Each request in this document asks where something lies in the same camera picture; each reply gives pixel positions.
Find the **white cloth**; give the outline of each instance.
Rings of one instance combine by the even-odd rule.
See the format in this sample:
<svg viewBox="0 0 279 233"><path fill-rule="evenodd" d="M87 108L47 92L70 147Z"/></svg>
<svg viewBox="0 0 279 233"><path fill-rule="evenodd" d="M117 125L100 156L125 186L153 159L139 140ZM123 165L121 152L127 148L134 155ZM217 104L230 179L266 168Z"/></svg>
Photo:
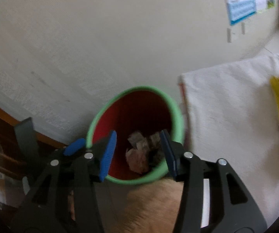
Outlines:
<svg viewBox="0 0 279 233"><path fill-rule="evenodd" d="M279 126L269 84L279 54L222 64L181 76L192 151L225 158L256 200L268 226L279 216Z"/></svg>

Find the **wooden cabinet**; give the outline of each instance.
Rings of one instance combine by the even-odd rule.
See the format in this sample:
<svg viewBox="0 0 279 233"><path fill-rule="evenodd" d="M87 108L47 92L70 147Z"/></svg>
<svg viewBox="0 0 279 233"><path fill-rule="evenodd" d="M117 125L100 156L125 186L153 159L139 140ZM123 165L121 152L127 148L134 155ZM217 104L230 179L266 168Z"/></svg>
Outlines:
<svg viewBox="0 0 279 233"><path fill-rule="evenodd" d="M26 174L26 162L21 154L14 132L19 121L0 109L0 172L20 180ZM41 133L36 133L40 156L47 156L53 150L65 146Z"/></svg>

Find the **green cup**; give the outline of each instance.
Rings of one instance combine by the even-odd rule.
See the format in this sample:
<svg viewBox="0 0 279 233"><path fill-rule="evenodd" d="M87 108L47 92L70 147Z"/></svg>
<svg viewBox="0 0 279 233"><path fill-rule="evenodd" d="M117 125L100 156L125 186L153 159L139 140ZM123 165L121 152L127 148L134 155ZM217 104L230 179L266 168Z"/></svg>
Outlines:
<svg viewBox="0 0 279 233"><path fill-rule="evenodd" d="M148 183L168 173L166 161L145 175L132 172L125 158L131 147L127 138L137 130L149 136L163 129L169 131L173 141L183 143L184 120L177 103L155 87L134 87L111 99L95 116L87 133L87 147L115 130L117 146L106 179L118 184Z"/></svg>

